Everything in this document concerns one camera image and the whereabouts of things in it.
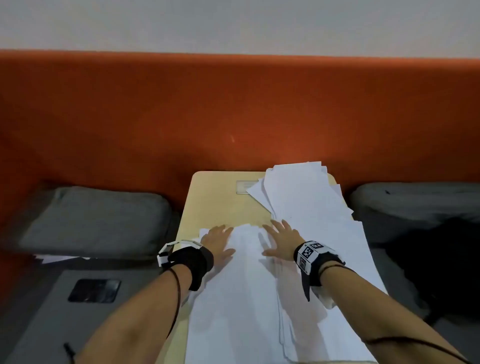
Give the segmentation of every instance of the hand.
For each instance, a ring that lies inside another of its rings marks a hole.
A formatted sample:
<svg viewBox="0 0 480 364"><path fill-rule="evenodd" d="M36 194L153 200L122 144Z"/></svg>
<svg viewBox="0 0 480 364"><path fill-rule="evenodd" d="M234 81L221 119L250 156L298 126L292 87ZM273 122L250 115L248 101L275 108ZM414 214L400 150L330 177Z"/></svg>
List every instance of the hand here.
<svg viewBox="0 0 480 364"><path fill-rule="evenodd" d="M271 222L278 232L271 226L263 225L263 227L275 240L276 249L267 249L262 255L274 256L284 260L293 261L293 253L295 253L295 249L303 244L305 239L300 236L297 230L292 230L285 220L282 220L281 223L275 220L271 220Z"/></svg>
<svg viewBox="0 0 480 364"><path fill-rule="evenodd" d="M211 228L208 234L204 235L200 241L200 243L212 253L214 265L222 263L235 253L235 249L227 249L224 251L233 228L228 228L225 231L224 229L225 225L215 226Z"/></svg>

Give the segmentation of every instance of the person's right arm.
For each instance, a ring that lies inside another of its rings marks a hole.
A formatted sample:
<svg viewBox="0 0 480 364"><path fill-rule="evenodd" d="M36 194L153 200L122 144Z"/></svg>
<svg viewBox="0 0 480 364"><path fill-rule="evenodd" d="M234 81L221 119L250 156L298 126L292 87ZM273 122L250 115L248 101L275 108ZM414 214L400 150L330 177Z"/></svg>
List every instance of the person's right arm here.
<svg viewBox="0 0 480 364"><path fill-rule="evenodd" d="M293 260L295 249L305 240L284 220L282 223L273 220L272 224L278 231L267 225L264 225L264 228L274 238L277 248L264 251L264 255ZM330 265L339 266L341 264L326 262L320 268L319 273ZM418 316L356 273L341 267L330 267L323 272L320 282L362 340L403 336L439 345L461 356L453 346ZM389 341L367 345L367 348L380 364L462 363L447 353L418 343Z"/></svg>

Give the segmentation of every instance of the table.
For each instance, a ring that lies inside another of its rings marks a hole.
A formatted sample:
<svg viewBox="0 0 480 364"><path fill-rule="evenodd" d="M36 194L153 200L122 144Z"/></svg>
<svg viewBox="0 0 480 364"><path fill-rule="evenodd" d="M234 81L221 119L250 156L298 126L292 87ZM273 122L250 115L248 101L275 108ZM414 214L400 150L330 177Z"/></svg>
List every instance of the table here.
<svg viewBox="0 0 480 364"><path fill-rule="evenodd" d="M264 176L265 172L196 172L188 190L177 240L198 237L200 229L217 225L270 224L270 212L267 209L249 194L236 193L237 181L255 181ZM330 174L328 181L336 184ZM177 323L156 364L185 362L189 313L186 305L180 309Z"/></svg>

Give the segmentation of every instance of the phone screen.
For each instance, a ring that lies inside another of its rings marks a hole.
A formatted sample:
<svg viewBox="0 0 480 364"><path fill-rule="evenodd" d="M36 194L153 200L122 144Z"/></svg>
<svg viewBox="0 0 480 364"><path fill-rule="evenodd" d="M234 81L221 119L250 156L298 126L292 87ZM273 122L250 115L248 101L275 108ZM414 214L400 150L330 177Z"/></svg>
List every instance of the phone screen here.
<svg viewBox="0 0 480 364"><path fill-rule="evenodd" d="M75 284L69 302L112 303L120 288L118 279L79 279Z"/></svg>

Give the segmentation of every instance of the paper pile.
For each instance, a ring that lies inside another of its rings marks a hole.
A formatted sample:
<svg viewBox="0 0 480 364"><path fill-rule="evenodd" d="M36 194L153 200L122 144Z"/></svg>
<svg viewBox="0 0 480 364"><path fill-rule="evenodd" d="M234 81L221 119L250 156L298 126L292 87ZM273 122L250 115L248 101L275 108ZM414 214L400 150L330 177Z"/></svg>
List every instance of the paper pile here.
<svg viewBox="0 0 480 364"><path fill-rule="evenodd" d="M337 250L350 268L386 292L362 224L352 220L340 186L329 185L320 162L276 165L247 192L272 218L285 219L305 240ZM321 301L312 293L306 300L294 262L261 255L274 246L262 228L234 229L227 246L237 249L232 261L221 274L210 272L203 293L189 298L185 363L375 361L326 293Z"/></svg>

